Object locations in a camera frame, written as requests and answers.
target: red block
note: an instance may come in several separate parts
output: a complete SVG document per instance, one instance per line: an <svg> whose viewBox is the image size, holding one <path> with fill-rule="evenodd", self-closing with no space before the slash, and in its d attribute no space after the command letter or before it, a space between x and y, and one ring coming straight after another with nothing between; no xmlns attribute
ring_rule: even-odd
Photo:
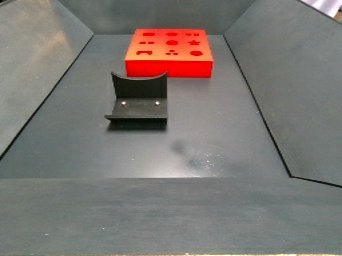
<svg viewBox="0 0 342 256"><path fill-rule="evenodd" d="M214 58L204 30L138 29L126 55L127 76L211 77Z"/></svg>

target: sloped wall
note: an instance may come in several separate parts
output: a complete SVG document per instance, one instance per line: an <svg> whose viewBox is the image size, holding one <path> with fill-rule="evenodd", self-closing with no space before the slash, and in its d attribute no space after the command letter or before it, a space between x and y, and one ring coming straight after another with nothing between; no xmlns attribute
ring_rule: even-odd
<svg viewBox="0 0 342 256"><path fill-rule="evenodd" d="M0 5L0 155L92 37L56 0Z"/></svg>
<svg viewBox="0 0 342 256"><path fill-rule="evenodd" d="M291 175L342 185L342 25L257 0L225 36Z"/></svg>
<svg viewBox="0 0 342 256"><path fill-rule="evenodd" d="M59 0L95 34L136 28L202 28L223 34L255 0Z"/></svg>

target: hole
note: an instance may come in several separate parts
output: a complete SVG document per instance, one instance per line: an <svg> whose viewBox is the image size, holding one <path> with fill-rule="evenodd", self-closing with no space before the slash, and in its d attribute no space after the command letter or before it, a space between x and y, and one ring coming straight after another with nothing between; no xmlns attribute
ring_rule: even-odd
<svg viewBox="0 0 342 256"><path fill-rule="evenodd" d="M140 54L147 54L147 55L152 55L152 51L138 51L136 52L136 55L140 55Z"/></svg>
<svg viewBox="0 0 342 256"><path fill-rule="evenodd" d="M170 33L167 33L166 35L167 35L167 36L178 36L178 33L170 32Z"/></svg>
<svg viewBox="0 0 342 256"><path fill-rule="evenodd" d="M199 45L199 44L200 44L200 42L199 42L199 41L196 41L196 40L192 40L192 41L190 41L190 42L188 42L188 44L190 44L190 45Z"/></svg>
<svg viewBox="0 0 342 256"><path fill-rule="evenodd" d="M143 33L143 36L154 36L154 35L155 35L155 33L151 33L151 32Z"/></svg>
<svg viewBox="0 0 342 256"><path fill-rule="evenodd" d="M166 53L166 55L178 55L179 53L178 52L175 52L175 50L170 50L167 53Z"/></svg>
<svg viewBox="0 0 342 256"><path fill-rule="evenodd" d="M175 40L170 40L166 42L167 45L178 45L178 41Z"/></svg>
<svg viewBox="0 0 342 256"><path fill-rule="evenodd" d="M190 54L192 56L202 56L203 55L203 52L202 51L191 51Z"/></svg>

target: inner wall panel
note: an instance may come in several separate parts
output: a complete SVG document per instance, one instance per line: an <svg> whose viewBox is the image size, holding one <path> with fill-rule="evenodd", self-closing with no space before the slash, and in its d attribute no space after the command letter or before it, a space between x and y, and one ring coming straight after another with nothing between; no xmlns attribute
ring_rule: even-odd
<svg viewBox="0 0 342 256"><path fill-rule="evenodd" d="M202 28L222 35L255 0L59 0L95 34Z"/></svg>
<svg viewBox="0 0 342 256"><path fill-rule="evenodd" d="M226 33L293 176L342 185L342 27L258 0Z"/></svg>
<svg viewBox="0 0 342 256"><path fill-rule="evenodd" d="M168 79L166 131L104 118L131 36L95 36L0 162L1 178L287 177L223 36L211 79Z"/></svg>
<svg viewBox="0 0 342 256"><path fill-rule="evenodd" d="M341 255L341 198L289 178L3 179L1 254Z"/></svg>
<svg viewBox="0 0 342 256"><path fill-rule="evenodd" d="M0 155L92 37L56 0L0 5Z"/></svg>

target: black bracket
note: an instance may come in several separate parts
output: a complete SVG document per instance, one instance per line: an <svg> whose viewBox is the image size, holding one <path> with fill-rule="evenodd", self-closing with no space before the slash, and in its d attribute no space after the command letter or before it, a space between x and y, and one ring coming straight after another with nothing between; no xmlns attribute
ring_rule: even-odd
<svg viewBox="0 0 342 256"><path fill-rule="evenodd" d="M116 101L111 115L114 128L164 128L167 123L167 73L130 79L112 73Z"/></svg>

